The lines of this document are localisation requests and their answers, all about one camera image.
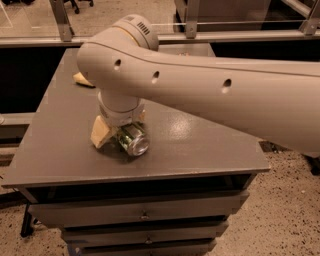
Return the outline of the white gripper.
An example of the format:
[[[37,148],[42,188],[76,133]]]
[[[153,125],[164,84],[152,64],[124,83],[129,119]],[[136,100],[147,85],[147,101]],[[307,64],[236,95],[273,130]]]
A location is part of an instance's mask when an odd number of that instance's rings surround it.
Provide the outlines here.
[[[100,114],[94,121],[91,142],[99,149],[118,131],[117,127],[145,122],[146,111],[140,98],[100,90]]]

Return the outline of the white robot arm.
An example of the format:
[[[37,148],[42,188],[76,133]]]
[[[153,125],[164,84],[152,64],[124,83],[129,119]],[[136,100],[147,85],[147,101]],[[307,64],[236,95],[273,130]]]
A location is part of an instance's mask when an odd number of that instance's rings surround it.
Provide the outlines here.
[[[161,53],[151,24],[128,15],[78,51],[82,75],[100,90],[111,126],[137,121],[141,99],[320,154],[320,65],[314,62]]]

